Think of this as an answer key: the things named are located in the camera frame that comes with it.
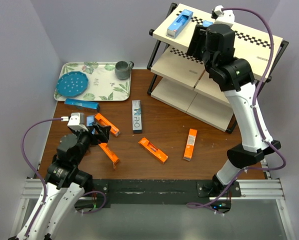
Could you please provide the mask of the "light blue Curaprox box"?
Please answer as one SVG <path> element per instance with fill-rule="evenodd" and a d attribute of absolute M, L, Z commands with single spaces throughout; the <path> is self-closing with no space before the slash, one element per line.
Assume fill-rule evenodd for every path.
<path fill-rule="evenodd" d="M 94 115 L 89 115 L 89 116 L 86 117 L 86 126 L 87 127 L 92 127 L 94 123 L 95 123 L 95 116 Z"/>
<path fill-rule="evenodd" d="M 212 21 L 207 21 L 207 20 L 204 20 L 203 22 L 202 22 L 202 26 L 204 27 L 204 28 L 208 28 L 210 25 L 212 25 L 213 24 L 213 22 Z"/>
<path fill-rule="evenodd" d="M 166 36 L 175 39 L 185 28 L 185 26 L 191 21 L 193 12 L 184 9 L 177 14 L 177 18 L 171 23 L 166 30 Z"/>

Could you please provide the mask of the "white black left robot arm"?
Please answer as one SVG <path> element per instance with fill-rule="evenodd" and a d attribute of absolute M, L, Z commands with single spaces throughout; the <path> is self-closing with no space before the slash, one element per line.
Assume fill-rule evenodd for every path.
<path fill-rule="evenodd" d="M 90 146 L 108 142 L 111 127 L 74 123 L 68 128 L 71 133 L 60 139 L 36 205 L 15 240 L 54 240 L 79 198 L 93 193 L 93 177 L 79 164 Z"/>

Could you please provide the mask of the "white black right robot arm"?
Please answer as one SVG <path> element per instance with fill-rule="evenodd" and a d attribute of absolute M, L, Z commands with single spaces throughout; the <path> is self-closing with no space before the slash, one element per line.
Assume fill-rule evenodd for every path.
<path fill-rule="evenodd" d="M 196 25 L 187 55 L 202 61 L 210 79 L 218 84 L 234 112 L 241 143 L 227 151 L 227 161 L 213 176 L 211 193 L 222 197 L 238 173 L 262 161 L 282 145 L 265 130 L 259 109 L 255 77 L 250 63 L 235 54 L 235 32 L 226 24 Z"/>

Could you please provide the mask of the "blue silver R&O toothpaste box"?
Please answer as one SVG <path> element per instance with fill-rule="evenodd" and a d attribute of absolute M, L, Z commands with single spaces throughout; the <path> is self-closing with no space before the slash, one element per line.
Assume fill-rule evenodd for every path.
<path fill-rule="evenodd" d="M 98 102 L 95 101 L 84 101 L 84 100 L 78 100 L 73 98 L 67 98 L 64 101 L 64 104 L 69 106 L 74 106 L 80 109 L 88 109 L 95 112 L 100 111 L 100 105 Z"/>

